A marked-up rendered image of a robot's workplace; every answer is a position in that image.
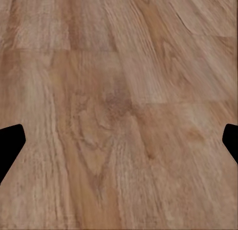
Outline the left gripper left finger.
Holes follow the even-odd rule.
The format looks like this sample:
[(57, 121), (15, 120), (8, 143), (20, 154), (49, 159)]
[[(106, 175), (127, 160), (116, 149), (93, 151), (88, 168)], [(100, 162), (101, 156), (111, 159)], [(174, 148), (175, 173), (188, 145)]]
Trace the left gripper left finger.
[(26, 143), (21, 124), (0, 129), (0, 184)]

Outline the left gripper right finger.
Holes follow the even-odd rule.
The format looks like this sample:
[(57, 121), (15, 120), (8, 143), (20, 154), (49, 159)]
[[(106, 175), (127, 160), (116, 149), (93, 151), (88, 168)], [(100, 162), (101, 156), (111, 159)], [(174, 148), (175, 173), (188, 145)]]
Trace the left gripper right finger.
[(226, 124), (222, 141), (238, 164), (238, 126)]

